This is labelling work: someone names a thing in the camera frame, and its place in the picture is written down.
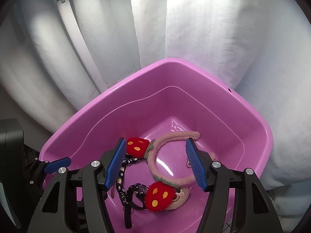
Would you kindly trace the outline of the beige sloth plush keychain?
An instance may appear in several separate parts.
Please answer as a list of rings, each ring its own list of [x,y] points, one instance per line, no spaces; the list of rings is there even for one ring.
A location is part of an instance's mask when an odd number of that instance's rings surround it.
[[[190,196],[190,190],[188,187],[182,187],[175,193],[175,198],[172,203],[166,208],[166,210],[176,210],[183,206]]]

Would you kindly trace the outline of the pearl hair claw clip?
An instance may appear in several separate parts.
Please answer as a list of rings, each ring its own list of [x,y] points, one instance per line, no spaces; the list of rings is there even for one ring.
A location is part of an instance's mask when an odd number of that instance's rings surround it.
[[[191,164],[190,164],[190,161],[189,161],[189,160],[187,160],[186,167],[187,167],[187,168],[191,168]]]

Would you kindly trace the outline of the white curtain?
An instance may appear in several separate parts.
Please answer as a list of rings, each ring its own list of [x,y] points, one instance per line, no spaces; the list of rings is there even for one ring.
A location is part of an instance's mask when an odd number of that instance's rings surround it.
[[[17,0],[1,23],[1,85],[55,132],[168,57],[248,100],[274,137],[262,181],[281,219],[310,205],[310,22],[294,0]]]

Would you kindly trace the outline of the black printed lanyard keyring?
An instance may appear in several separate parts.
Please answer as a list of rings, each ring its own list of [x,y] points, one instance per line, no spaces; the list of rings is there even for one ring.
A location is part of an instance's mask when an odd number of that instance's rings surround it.
[[[126,206],[128,204],[127,203],[127,194],[126,194],[126,191],[125,191],[125,189],[123,187],[126,167],[128,165],[133,165],[135,163],[138,163],[139,161],[140,161],[139,158],[133,158],[131,156],[125,156],[125,158],[124,158],[124,160],[122,162],[120,171],[118,173],[118,177],[117,177],[117,180],[115,182],[115,187],[116,187],[116,190],[118,192],[120,201],[121,201],[123,206]]]

